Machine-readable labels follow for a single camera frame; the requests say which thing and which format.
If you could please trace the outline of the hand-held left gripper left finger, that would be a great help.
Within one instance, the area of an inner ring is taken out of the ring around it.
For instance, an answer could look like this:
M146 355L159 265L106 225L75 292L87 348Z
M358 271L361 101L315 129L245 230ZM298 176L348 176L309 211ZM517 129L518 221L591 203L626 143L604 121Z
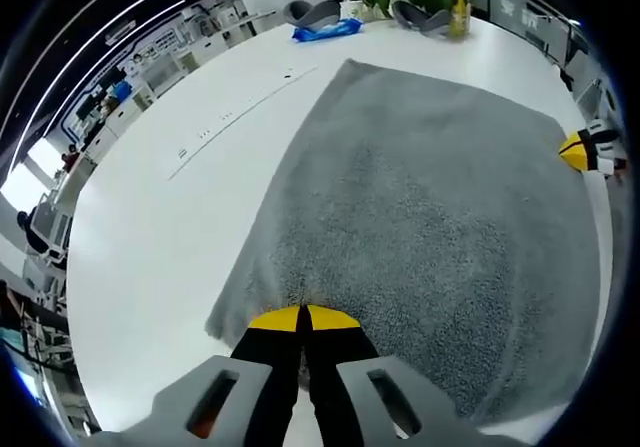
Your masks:
M281 446L298 395L299 308L250 323L229 357L214 356L155 397L122 431L124 446Z

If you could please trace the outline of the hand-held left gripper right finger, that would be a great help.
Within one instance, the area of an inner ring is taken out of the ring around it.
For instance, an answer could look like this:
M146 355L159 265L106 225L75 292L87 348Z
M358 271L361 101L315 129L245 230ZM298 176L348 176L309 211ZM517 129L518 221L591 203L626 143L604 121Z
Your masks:
M306 305L310 396L326 446L478 446L449 397L395 356L381 356L348 314Z

